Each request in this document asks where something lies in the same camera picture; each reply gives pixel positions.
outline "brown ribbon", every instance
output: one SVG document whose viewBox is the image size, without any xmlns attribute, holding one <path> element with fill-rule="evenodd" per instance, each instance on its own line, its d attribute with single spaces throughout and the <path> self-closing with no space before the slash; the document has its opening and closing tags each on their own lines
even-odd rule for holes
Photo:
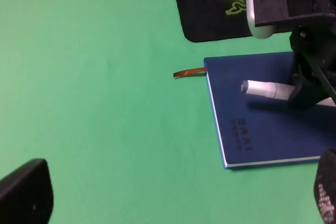
<svg viewBox="0 0 336 224">
<path fill-rule="evenodd" d="M 193 74 L 202 73 L 202 72 L 206 72 L 206 68 L 187 69 L 187 70 L 183 70 L 180 72 L 176 72 L 173 74 L 173 76 L 175 78 L 176 77 L 186 77 L 186 76 L 192 76 Z"/>
</svg>

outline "green surface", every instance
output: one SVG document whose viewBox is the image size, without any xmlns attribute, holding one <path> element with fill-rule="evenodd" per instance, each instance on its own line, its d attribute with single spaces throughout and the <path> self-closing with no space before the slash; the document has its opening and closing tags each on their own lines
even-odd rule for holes
<svg viewBox="0 0 336 224">
<path fill-rule="evenodd" d="M 288 34 L 193 44 L 175 0 L 0 4 L 0 177 L 46 158 L 51 224 L 322 223 L 316 164 L 224 170 L 206 79 L 172 78 Z"/>
</svg>

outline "white pen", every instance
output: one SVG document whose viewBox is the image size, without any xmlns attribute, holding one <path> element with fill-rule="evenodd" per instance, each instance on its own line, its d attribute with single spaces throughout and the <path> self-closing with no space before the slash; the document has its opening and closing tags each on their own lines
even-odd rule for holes
<svg viewBox="0 0 336 224">
<path fill-rule="evenodd" d="M 288 100 L 294 90 L 294 86 L 262 81 L 243 81 L 241 85 L 242 93 L 260 95 L 279 100 Z M 318 105 L 335 107 L 335 103 L 331 98 L 327 98 L 317 103 Z"/>
</svg>

